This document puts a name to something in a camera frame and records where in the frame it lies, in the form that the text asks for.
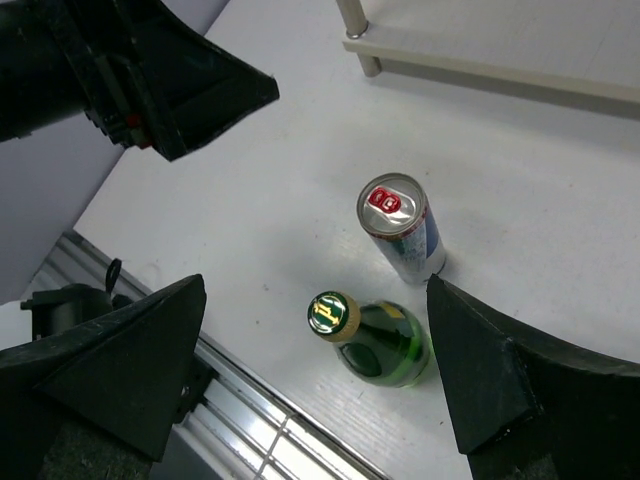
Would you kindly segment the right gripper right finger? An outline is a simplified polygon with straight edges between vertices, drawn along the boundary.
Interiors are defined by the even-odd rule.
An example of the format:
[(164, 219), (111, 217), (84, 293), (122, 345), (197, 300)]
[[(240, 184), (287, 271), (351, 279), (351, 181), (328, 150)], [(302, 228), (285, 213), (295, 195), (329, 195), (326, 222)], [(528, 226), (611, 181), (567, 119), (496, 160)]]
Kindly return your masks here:
[(432, 276), (427, 313), (475, 479), (636, 479), (639, 366), (571, 344)]

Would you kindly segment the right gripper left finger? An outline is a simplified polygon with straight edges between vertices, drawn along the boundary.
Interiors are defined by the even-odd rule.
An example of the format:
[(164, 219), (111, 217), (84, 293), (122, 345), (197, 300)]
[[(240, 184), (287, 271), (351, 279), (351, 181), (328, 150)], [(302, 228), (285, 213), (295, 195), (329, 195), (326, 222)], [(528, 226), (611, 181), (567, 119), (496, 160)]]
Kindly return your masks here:
[(1, 354), (5, 479), (146, 479), (201, 400), (200, 275)]

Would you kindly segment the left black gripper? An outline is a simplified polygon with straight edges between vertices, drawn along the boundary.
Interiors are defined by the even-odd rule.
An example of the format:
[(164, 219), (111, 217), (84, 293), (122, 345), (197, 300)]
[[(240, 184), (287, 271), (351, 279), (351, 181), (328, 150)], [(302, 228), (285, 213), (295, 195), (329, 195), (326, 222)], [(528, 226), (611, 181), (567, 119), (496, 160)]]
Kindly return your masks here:
[(117, 1), (2, 2), (2, 141), (83, 113), (112, 143), (175, 161), (279, 99), (273, 77), (164, 3), (129, 1), (127, 13), (132, 39)]

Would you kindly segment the white two-tier shelf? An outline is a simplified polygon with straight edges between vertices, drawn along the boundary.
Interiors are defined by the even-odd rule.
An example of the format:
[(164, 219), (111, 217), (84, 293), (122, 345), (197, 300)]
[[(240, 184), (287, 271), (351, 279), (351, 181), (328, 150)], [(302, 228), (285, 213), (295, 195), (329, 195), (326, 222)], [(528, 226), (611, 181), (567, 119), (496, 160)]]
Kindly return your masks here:
[(639, 114), (636, 1), (340, 1), (344, 48), (380, 60), (531, 85)]

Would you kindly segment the front green glass bottle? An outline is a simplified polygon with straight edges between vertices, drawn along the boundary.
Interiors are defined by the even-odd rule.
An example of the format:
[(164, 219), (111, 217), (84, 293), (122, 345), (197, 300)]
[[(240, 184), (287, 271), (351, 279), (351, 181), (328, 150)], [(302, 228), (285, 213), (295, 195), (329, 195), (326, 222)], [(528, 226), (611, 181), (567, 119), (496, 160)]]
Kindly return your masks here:
[(348, 370), (372, 385), (411, 386), (431, 360), (431, 341), (421, 322), (392, 301), (358, 302), (325, 291), (311, 300), (307, 322), (317, 337), (333, 345)]

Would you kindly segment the rear silver energy can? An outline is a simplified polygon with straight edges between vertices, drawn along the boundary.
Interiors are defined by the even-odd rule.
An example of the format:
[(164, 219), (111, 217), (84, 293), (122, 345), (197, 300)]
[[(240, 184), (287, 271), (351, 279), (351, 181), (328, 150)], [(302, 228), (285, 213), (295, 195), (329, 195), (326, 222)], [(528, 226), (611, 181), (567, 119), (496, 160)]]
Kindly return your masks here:
[(372, 179), (360, 192), (356, 213), (361, 227), (399, 277), (425, 284), (446, 262), (446, 251), (423, 187), (393, 172)]

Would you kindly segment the aluminium frame rail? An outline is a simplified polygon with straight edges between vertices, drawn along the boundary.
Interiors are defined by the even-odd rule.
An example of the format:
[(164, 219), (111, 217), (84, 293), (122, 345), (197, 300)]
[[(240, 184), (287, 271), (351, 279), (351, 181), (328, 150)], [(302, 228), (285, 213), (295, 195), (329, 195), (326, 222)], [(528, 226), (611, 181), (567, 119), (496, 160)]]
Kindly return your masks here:
[(206, 334), (196, 356), (216, 372), (175, 426), (155, 476), (192, 468), (198, 478), (381, 479), (384, 474), (236, 362)]

